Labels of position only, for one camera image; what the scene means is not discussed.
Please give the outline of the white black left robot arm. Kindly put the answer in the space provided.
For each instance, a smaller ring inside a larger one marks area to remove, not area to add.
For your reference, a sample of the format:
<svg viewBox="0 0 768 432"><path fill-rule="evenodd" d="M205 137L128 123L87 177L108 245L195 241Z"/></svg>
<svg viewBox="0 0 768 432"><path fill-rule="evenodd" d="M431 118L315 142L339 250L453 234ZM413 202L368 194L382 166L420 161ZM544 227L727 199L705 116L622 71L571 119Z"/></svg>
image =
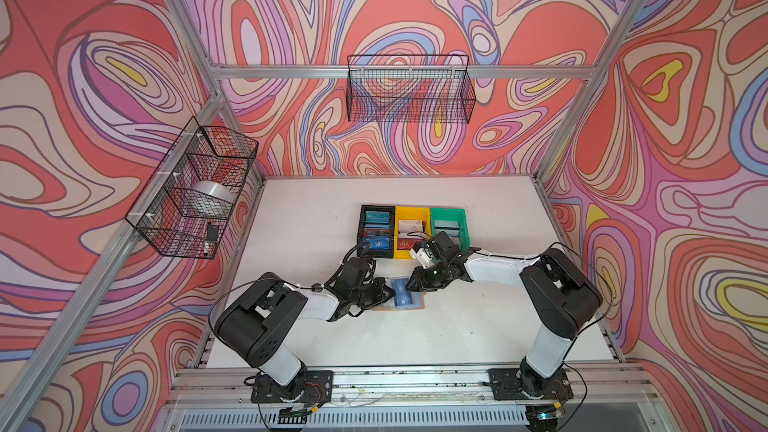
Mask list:
<svg viewBox="0 0 768 432"><path fill-rule="evenodd" d="M375 271L374 258L352 252L328 280L311 286L267 272L235 289L239 295L209 318L210 330L250 367L295 394L306 383L305 363L284 345L295 323L356 318L393 299L396 291Z"/></svg>

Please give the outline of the tan card holder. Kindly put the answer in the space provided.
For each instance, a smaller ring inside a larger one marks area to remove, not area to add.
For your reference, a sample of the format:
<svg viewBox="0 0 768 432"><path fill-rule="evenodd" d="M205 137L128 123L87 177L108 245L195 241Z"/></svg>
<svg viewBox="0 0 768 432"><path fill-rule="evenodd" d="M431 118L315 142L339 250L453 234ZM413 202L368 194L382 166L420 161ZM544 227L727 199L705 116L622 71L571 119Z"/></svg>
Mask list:
<svg viewBox="0 0 768 432"><path fill-rule="evenodd" d="M385 284L394 291L394 296L376 306L374 311L407 311L424 308L424 294L407 290L407 277L387 278Z"/></svg>

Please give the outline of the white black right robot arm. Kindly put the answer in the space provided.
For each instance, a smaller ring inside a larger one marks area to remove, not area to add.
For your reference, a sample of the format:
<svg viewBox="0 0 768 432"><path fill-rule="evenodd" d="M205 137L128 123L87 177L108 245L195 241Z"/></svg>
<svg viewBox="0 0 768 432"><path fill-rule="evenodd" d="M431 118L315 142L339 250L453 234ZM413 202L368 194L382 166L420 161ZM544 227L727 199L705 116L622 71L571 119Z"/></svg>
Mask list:
<svg viewBox="0 0 768 432"><path fill-rule="evenodd" d="M409 250L418 262L407 283L411 292L436 292L455 281L524 289L540 320L523 372L549 379L564 365L581 331L603 305L603 296L580 267L558 247L516 257L457 245L445 232Z"/></svg>

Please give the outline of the blue VIP card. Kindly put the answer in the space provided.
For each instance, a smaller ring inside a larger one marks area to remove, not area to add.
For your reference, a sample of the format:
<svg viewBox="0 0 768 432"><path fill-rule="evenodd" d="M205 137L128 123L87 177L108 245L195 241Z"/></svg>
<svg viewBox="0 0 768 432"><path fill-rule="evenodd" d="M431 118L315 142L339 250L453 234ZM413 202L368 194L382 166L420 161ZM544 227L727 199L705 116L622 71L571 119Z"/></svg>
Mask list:
<svg viewBox="0 0 768 432"><path fill-rule="evenodd" d="M394 308L396 310L410 310L420 306L420 296L407 289L407 278L393 278L391 288L396 295L393 298Z"/></svg>

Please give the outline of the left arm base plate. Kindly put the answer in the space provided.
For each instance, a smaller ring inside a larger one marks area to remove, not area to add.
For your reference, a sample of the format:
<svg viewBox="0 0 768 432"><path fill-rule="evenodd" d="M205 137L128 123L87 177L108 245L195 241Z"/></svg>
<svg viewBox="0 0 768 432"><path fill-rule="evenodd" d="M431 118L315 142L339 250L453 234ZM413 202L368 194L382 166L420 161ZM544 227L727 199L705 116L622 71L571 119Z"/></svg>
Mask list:
<svg viewBox="0 0 768 432"><path fill-rule="evenodd" d="M244 384L251 387L254 404L322 405L332 399L334 373L331 370L301 369L287 385L278 384L264 373L250 376Z"/></svg>

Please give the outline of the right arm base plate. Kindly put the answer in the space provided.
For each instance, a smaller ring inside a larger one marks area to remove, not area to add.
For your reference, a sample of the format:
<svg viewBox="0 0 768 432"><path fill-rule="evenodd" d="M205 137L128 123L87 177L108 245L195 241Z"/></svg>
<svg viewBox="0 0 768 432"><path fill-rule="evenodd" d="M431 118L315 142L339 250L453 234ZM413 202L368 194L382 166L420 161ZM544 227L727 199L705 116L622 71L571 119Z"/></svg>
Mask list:
<svg viewBox="0 0 768 432"><path fill-rule="evenodd" d="M488 370L487 386L497 401L555 400L567 402L574 398L563 367L551 377L542 378L532 368L492 368Z"/></svg>

